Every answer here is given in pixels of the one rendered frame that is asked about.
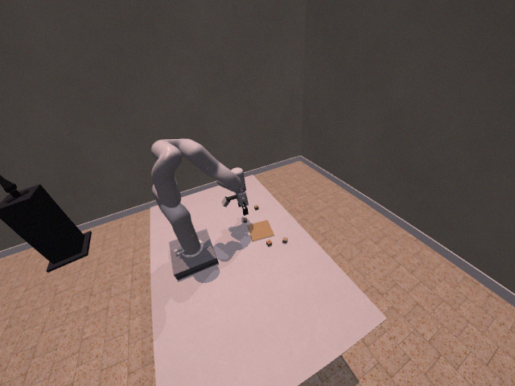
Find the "orange flat mat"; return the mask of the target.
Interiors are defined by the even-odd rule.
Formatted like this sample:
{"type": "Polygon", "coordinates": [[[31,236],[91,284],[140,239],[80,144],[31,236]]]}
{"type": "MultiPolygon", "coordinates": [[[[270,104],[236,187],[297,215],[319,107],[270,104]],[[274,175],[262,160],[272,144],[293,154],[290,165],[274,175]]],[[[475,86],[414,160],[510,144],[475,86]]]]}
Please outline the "orange flat mat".
{"type": "Polygon", "coordinates": [[[252,241],[274,236],[268,220],[247,225],[252,241]]]}

